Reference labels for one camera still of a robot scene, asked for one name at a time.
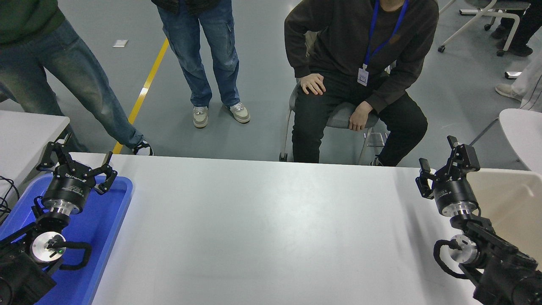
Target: man's hand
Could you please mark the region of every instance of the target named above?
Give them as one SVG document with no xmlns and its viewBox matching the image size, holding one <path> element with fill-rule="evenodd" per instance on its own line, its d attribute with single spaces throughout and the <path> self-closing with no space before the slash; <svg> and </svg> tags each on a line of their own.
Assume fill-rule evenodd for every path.
<svg viewBox="0 0 542 305">
<path fill-rule="evenodd" d="M 326 87 L 324 87 L 324 77 L 318 73 L 312 73 L 305 77 L 299 79 L 299 84 L 301 89 L 305 94 L 308 94 L 308 89 L 316 95 L 322 95 L 326 92 Z"/>
<path fill-rule="evenodd" d="M 365 124 L 367 124 L 369 112 L 371 111 L 371 105 L 369 105 L 369 103 L 366 101 L 363 101 L 350 116 L 350 124 L 348 125 L 348 128 L 353 131 L 360 131 L 364 129 Z"/>
</svg>

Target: robotic arm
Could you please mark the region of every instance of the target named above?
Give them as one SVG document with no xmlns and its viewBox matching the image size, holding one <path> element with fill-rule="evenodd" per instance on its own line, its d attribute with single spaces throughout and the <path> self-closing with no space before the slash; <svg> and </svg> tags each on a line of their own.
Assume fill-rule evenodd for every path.
<svg viewBox="0 0 542 305">
<path fill-rule="evenodd" d="M 72 160 L 63 144 L 49 142 L 37 170 L 46 171 L 54 166 L 52 153 L 56 154 L 59 166 L 53 170 L 53 180 L 44 196 L 34 199 L 35 222 L 0 240 L 1 304 L 36 303 L 56 285 L 51 278 L 54 272 L 81 269 L 90 259 L 91 245 L 67 242 L 62 230 L 69 225 L 71 214 L 83 211 L 93 188 L 100 195 L 110 189 L 117 176 L 109 165 L 112 153 L 106 155 L 101 167 L 92 169 Z M 96 186 L 95 177 L 100 174 L 106 174 L 106 179 Z M 81 262 L 64 264 L 62 256 L 66 249 L 83 249 Z"/>
<path fill-rule="evenodd" d="M 435 199 L 439 213 L 450 217 L 453 228 L 463 231 L 451 240 L 436 242 L 435 260 L 444 272 L 469 279 L 476 286 L 473 297 L 484 305 L 541 305 L 542 273 L 536 270 L 536 260 L 500 238 L 481 213 L 473 214 L 480 211 L 467 181 L 467 173 L 480 169 L 474 148 L 452 136 L 448 136 L 448 142 L 451 155 L 446 165 L 432 174 L 428 161 L 420 158 L 420 176 L 416 178 L 422 196 Z M 445 245 L 463 274 L 453 272 L 440 259 L 440 249 Z"/>
</svg>

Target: id badge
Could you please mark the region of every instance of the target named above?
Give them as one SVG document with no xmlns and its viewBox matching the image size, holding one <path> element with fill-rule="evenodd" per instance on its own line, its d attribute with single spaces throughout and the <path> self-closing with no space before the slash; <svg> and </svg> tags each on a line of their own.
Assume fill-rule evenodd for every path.
<svg viewBox="0 0 542 305">
<path fill-rule="evenodd" d="M 369 81 L 369 72 L 365 69 L 360 68 L 358 71 L 358 83 L 367 87 L 367 82 Z"/>
</svg>

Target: black pants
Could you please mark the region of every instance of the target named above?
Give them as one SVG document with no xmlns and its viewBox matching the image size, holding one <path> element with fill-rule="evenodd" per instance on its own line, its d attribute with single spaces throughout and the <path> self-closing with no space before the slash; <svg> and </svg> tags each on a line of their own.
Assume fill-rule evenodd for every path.
<svg viewBox="0 0 542 305">
<path fill-rule="evenodd" d="M 529 42 L 529 39 L 542 27 L 542 0 L 521 0 L 529 2 L 531 5 L 525 14 L 523 11 L 510 11 L 517 14 L 521 19 L 519 21 L 518 29 L 515 32 L 514 39 L 512 40 L 512 46 L 524 46 Z M 501 26 L 506 29 L 511 29 L 514 24 L 514 20 L 510 18 L 501 19 Z"/>
<path fill-rule="evenodd" d="M 356 77 L 340 72 L 312 73 L 320 73 L 324 77 L 326 92 L 317 96 L 305 94 L 298 88 L 292 131 L 294 162 L 318 163 L 324 128 L 335 107 L 345 101 L 359 105 L 388 77 L 386 73 L 379 77 L 371 76 L 368 87 L 365 87 L 357 83 Z M 385 166 L 396 166 L 422 140 L 427 131 L 427 119 L 406 93 L 376 115 L 390 131 L 379 160 Z"/>
</svg>

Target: gray floor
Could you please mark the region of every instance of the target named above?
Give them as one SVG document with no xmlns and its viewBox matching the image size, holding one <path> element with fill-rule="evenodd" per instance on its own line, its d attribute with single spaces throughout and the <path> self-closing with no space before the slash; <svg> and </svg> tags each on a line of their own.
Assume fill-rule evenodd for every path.
<svg viewBox="0 0 542 305">
<path fill-rule="evenodd" d="M 440 0 L 443 6 L 447 0 Z M 130 113 L 165 39 L 156 7 L 150 1 L 60 0 L 60 8 L 75 30 L 89 45 L 104 67 L 127 114 Z M 252 120 L 246 125 L 234 121 L 221 106 L 212 75 L 210 51 L 202 42 L 202 57 L 215 96 L 210 105 L 209 125 L 198 130 L 191 121 L 190 91 L 176 57 L 168 49 L 135 120 L 157 155 L 243 160 L 277 161 L 286 120 L 287 100 L 294 85 L 293 70 L 284 51 L 283 21 L 299 1 L 233 0 L 236 48 L 241 60 L 238 87 Z M 521 71 L 530 58 L 495 55 L 495 41 L 483 25 L 489 18 L 449 44 L 446 52 L 437 47 L 469 20 L 454 3 L 438 24 L 435 42 L 426 57 L 423 73 L 408 90 L 429 118 L 423 141 L 399 164 L 418 167 L 418 158 L 427 158 L 434 168 L 444 165 L 449 156 L 446 136 L 470 142 L 501 110 L 519 103 L 498 95 L 494 86 L 505 71 Z M 530 41 L 538 52 L 540 32 Z M 113 48 L 117 39 L 129 40 L 125 48 Z M 54 77 L 50 84 L 64 113 L 70 117 L 80 139 L 93 152 L 112 150 L 115 140 Z M 21 111 L 7 100 L 2 110 Z M 380 123 L 377 131 L 384 131 Z M 349 130 L 326 129 L 321 147 L 322 163 L 354 164 L 362 135 Z M 486 168 L 525 169 L 499 125 L 476 144 L 481 165 Z M 367 163 L 372 151 L 364 156 Z"/>
</svg>

